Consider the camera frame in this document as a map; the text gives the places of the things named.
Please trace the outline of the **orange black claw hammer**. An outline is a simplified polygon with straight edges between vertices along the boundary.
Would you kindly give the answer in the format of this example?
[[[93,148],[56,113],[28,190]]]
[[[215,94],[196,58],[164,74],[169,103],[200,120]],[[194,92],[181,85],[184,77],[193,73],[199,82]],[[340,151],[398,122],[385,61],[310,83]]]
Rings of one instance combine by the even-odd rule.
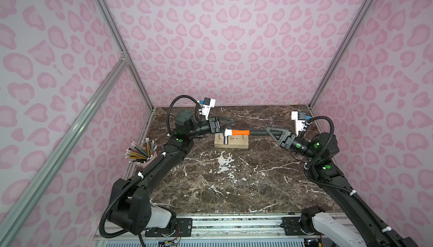
[[[266,130],[232,130],[225,129],[223,131],[223,144],[229,143],[230,136],[246,135],[246,136],[268,136],[269,133]]]

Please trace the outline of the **light wooden block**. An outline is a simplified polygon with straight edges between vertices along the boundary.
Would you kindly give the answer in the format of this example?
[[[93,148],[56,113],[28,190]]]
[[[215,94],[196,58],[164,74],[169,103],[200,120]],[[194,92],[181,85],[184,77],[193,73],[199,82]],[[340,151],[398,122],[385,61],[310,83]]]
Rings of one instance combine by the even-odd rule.
[[[230,136],[228,144],[224,144],[223,134],[215,134],[214,146],[215,148],[248,149],[249,137],[247,135]]]

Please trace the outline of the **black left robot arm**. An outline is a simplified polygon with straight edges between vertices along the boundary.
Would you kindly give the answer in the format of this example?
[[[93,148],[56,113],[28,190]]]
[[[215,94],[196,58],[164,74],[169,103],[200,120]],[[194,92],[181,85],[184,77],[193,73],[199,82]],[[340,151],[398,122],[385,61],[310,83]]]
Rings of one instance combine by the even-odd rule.
[[[111,239],[129,232],[142,238],[145,230],[155,229],[165,235],[176,230],[176,213],[152,205],[150,196],[167,173],[187,157],[196,138],[222,133],[225,128],[220,123],[222,118],[209,116],[215,99],[196,100],[180,95],[169,109],[186,98],[194,102],[195,111],[177,113],[175,128],[167,129],[169,139],[161,147],[160,154],[146,162],[136,175],[127,180],[119,179],[113,185],[109,204],[98,226],[101,237]]]

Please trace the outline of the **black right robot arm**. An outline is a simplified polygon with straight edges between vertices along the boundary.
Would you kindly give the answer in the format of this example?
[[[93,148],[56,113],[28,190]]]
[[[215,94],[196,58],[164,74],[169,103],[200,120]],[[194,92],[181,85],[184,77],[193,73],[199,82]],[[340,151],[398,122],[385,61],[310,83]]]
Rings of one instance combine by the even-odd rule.
[[[316,120],[326,120],[330,130],[316,135],[311,141],[304,138],[309,126]],[[303,172],[308,180],[322,188],[343,210],[357,232],[333,220],[321,207],[312,206],[302,210],[297,224],[283,222],[281,227],[306,235],[320,233],[339,247],[415,247],[416,242],[401,237],[362,199],[352,187],[332,158],[339,152],[334,134],[333,121],[327,116],[307,120],[299,133],[286,129],[267,127],[250,132],[269,135],[281,148],[306,157]]]

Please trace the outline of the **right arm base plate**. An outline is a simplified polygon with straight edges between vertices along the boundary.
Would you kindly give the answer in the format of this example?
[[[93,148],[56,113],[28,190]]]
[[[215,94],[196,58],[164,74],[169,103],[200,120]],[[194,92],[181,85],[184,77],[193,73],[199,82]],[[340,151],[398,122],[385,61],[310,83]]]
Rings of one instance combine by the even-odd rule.
[[[300,219],[296,216],[282,218],[280,227],[284,229],[286,236],[320,236],[312,226],[303,226]]]

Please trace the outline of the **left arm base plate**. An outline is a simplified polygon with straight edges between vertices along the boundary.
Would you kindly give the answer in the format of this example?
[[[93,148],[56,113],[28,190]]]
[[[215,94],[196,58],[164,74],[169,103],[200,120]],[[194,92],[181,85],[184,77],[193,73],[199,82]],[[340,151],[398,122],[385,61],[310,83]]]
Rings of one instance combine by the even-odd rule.
[[[144,235],[147,238],[174,237],[178,234],[180,234],[180,237],[191,237],[192,226],[192,218],[177,218],[171,220],[166,228],[152,228],[146,230]]]

